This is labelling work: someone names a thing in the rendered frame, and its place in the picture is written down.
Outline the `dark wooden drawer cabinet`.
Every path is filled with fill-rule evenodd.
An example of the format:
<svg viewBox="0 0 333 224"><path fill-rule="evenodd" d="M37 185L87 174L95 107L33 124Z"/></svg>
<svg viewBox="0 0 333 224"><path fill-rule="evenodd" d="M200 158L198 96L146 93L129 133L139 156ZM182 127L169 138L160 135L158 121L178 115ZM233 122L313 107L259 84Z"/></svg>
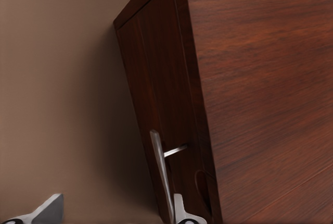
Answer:
<svg viewBox="0 0 333 224"><path fill-rule="evenodd" d="M117 30L150 0L130 0ZM333 0L175 0L208 224L333 224ZM166 158L150 137L175 222Z"/></svg>

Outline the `dark wooden drawer with handle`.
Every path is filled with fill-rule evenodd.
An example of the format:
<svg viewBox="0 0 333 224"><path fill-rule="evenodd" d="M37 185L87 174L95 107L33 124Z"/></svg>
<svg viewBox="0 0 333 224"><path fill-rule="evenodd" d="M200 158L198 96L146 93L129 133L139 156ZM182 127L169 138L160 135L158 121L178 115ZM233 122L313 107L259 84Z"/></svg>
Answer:
<svg viewBox="0 0 333 224"><path fill-rule="evenodd" d="M187 212L211 223L175 0L150 0L117 37L161 219L171 220L151 130L164 151L187 145L166 158L170 190L183 196Z"/></svg>

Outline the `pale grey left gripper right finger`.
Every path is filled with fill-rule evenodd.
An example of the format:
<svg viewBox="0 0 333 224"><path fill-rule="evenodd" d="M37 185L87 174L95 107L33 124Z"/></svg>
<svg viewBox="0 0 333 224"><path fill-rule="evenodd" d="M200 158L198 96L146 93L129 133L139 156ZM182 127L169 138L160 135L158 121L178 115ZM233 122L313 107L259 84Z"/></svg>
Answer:
<svg viewBox="0 0 333 224"><path fill-rule="evenodd" d="M174 194L174 216L175 224L208 224L204 218L187 213L183 197L177 193Z"/></svg>

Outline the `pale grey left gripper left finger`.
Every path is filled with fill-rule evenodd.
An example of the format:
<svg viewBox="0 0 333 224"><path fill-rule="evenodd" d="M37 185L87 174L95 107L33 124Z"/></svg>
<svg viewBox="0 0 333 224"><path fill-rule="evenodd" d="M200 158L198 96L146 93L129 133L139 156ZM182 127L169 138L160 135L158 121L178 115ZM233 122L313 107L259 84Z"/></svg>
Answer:
<svg viewBox="0 0 333 224"><path fill-rule="evenodd" d="M1 224L62 224L64 216L64 196L52 195L35 211L8 219Z"/></svg>

